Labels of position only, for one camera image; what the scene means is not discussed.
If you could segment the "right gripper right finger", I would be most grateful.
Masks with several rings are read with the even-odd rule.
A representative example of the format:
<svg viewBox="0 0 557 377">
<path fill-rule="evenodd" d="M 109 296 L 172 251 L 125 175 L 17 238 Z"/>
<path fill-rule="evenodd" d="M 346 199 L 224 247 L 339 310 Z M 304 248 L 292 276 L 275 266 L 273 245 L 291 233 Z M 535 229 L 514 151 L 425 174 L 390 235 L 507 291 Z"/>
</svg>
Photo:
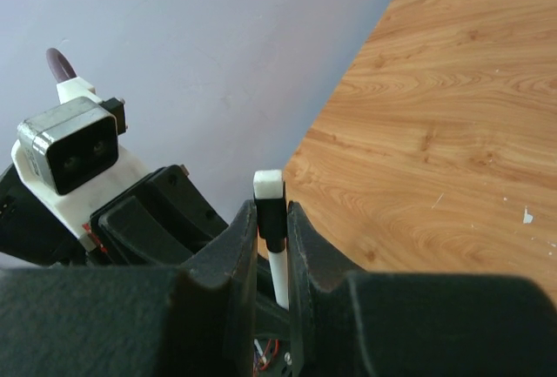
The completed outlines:
<svg viewBox="0 0 557 377">
<path fill-rule="evenodd" d="M 553 376 L 556 309 L 530 279 L 379 273 L 288 207 L 295 376 Z"/>
</svg>

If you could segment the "white thin pen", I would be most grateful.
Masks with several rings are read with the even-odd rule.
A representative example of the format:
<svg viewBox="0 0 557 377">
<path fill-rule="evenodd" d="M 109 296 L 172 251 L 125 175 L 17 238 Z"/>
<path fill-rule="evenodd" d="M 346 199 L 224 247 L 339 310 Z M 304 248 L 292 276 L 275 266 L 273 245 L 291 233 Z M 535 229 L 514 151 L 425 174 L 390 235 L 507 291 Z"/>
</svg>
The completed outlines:
<svg viewBox="0 0 557 377">
<path fill-rule="evenodd" d="M 269 252 L 268 255 L 275 300 L 281 308 L 288 310 L 289 279 L 287 251 L 284 249 L 282 252 Z"/>
</svg>

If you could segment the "small black white cap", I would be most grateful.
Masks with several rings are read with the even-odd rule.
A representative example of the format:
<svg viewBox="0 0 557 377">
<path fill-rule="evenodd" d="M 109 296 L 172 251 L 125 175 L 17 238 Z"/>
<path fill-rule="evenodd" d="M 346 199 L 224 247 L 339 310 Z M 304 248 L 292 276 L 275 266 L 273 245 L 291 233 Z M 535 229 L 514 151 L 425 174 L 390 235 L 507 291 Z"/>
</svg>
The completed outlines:
<svg viewBox="0 0 557 377">
<path fill-rule="evenodd" d="M 285 181 L 281 170 L 260 170 L 253 176 L 258 234 L 271 253 L 285 250 L 287 210 Z"/>
</svg>

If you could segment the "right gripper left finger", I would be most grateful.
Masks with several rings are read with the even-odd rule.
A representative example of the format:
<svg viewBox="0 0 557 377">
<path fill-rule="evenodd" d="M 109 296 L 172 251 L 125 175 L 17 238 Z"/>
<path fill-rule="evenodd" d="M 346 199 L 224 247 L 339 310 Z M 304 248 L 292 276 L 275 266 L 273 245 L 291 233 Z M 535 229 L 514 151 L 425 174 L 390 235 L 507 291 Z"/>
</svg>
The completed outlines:
<svg viewBox="0 0 557 377">
<path fill-rule="evenodd" d="M 257 215 L 179 266 L 1 273 L 4 376 L 249 376 Z"/>
</svg>

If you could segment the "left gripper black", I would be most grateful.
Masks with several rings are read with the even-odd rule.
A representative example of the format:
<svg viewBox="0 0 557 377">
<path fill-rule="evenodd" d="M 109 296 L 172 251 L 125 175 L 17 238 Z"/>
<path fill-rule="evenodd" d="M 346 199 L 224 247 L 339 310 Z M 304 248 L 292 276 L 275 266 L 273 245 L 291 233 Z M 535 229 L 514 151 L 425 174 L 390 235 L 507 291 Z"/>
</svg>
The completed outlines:
<svg viewBox="0 0 557 377">
<path fill-rule="evenodd" d="M 179 265 L 227 227 L 184 167 L 163 167 L 87 215 L 87 250 L 21 182 L 1 176 L 1 252 L 38 266 Z"/>
</svg>

